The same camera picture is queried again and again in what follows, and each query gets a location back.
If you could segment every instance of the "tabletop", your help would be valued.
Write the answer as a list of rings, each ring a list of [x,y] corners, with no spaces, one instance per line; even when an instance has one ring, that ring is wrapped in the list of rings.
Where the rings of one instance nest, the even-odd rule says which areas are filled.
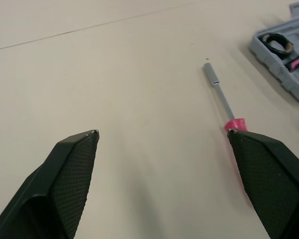
[[[61,139],[100,141],[77,239],[268,239],[202,66],[299,158],[299,102],[248,50],[294,0],[0,1],[0,213]]]

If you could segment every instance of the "gray plastic case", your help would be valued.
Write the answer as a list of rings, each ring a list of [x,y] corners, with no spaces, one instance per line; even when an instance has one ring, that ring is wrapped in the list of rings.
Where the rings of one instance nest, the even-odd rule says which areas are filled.
[[[283,87],[299,100],[299,69],[290,72],[285,67],[288,61],[299,55],[299,2],[290,5],[290,12],[292,16],[291,20],[256,33],[250,44],[250,50],[281,81]],[[294,44],[294,52],[288,58],[281,60],[259,40],[260,36],[269,32],[279,33]]]

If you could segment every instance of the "pink tool handle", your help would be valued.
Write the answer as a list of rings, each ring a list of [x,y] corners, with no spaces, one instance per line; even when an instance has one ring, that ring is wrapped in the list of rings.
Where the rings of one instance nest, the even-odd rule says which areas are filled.
[[[290,71],[294,71],[295,68],[297,67],[297,65],[299,65],[299,59],[297,59],[296,61],[294,61],[293,63],[291,63],[291,69],[290,69]]]
[[[227,122],[225,125],[226,131],[230,129],[240,129],[244,131],[248,131],[245,123],[245,119],[232,119]]]

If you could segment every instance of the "screwdriver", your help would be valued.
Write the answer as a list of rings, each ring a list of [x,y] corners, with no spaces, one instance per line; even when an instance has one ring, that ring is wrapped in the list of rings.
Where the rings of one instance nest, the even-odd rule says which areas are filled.
[[[234,114],[232,112],[232,110],[230,109],[230,106],[225,98],[225,95],[223,93],[223,91],[220,88],[220,84],[219,84],[219,80],[216,76],[216,73],[214,72],[212,66],[210,63],[206,63],[204,65],[204,70],[207,74],[207,77],[210,81],[210,83],[212,84],[212,86],[214,87],[214,89],[217,91],[217,94],[225,108],[225,111],[227,113],[227,116],[229,118],[229,121],[225,124],[225,129],[227,131],[229,131],[230,129],[241,129],[244,131],[248,131],[246,128],[246,123],[245,123],[245,119],[236,119],[234,117]]]

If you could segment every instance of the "pink screwdriver handle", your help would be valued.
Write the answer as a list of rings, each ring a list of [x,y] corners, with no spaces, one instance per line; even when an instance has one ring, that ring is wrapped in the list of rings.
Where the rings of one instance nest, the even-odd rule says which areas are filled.
[[[240,129],[240,130],[248,131],[246,127],[245,119],[232,119],[227,122],[227,124],[225,125],[225,129],[227,131],[231,129]]]

